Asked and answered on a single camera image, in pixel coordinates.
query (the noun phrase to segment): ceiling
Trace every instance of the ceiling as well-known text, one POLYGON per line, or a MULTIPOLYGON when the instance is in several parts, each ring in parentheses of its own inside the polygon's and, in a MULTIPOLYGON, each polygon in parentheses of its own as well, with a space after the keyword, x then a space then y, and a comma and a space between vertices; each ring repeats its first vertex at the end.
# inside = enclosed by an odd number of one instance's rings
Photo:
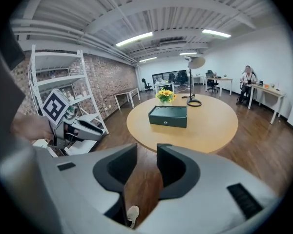
POLYGON ((135 64, 150 57, 202 53, 215 40, 202 29, 235 37, 236 27, 256 30, 257 18, 273 10, 269 0, 24 0, 11 24, 21 46, 81 45, 94 54, 135 64), (115 46, 147 32, 153 36, 115 46))

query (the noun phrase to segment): lamp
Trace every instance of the lamp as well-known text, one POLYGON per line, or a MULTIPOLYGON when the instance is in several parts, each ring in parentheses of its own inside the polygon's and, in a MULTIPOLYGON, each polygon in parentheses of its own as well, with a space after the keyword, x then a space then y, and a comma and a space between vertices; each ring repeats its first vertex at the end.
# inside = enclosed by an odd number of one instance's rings
POLYGON ((188 98, 187 100, 187 105, 191 106, 191 107, 199 107, 202 105, 202 103, 193 98, 195 97, 195 94, 192 95, 192 74, 191 74, 191 70, 192 69, 197 69, 202 67, 205 64, 205 58, 204 57, 188 57, 185 56, 185 59, 189 61, 188 64, 188 68, 189 68, 189 72, 190 72, 190 96, 184 96, 182 98, 188 98))

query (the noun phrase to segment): ceiling light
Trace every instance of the ceiling light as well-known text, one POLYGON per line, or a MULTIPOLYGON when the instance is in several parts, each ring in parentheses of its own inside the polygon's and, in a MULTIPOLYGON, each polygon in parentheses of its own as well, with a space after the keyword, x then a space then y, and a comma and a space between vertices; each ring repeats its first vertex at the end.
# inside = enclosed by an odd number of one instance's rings
POLYGON ((189 53, 180 53, 179 55, 185 56, 185 55, 195 55, 197 52, 189 52, 189 53))
POLYGON ((231 35, 221 33, 221 32, 218 32, 218 31, 209 30, 209 29, 203 30, 202 33, 208 33, 208 34, 218 35, 218 36, 227 37, 227 38, 231 37, 231 35))
POLYGON ((137 40, 142 39, 142 38, 151 37, 152 35, 153 35, 152 32, 145 33, 145 34, 142 34, 142 35, 139 35, 139 36, 136 36, 136 37, 129 38, 129 39, 125 40, 125 41, 121 41, 121 42, 117 43, 116 46, 120 47, 120 46, 123 46, 124 44, 130 43, 132 41, 137 41, 137 40))
POLYGON ((145 60, 140 60, 139 62, 146 62, 147 60, 153 60, 153 59, 156 59, 157 57, 152 57, 152 58, 149 58, 149 59, 145 59, 145 60))

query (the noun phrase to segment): shoe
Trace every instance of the shoe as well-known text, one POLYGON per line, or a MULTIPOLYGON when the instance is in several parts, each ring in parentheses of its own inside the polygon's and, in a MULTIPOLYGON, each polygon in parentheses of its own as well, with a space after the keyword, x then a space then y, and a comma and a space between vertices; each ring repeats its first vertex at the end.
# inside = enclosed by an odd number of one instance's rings
POLYGON ((129 221, 132 221, 130 228, 133 228, 136 223, 136 219, 139 216, 139 207, 136 205, 133 205, 129 208, 127 211, 127 219, 129 221))

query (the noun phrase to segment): green box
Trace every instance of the green box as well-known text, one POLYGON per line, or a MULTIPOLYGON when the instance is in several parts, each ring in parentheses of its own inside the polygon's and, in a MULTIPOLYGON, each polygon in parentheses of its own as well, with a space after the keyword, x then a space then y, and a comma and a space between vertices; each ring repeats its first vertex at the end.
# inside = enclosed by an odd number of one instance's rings
POLYGON ((187 127, 187 107, 155 106, 148 114, 150 124, 187 127))

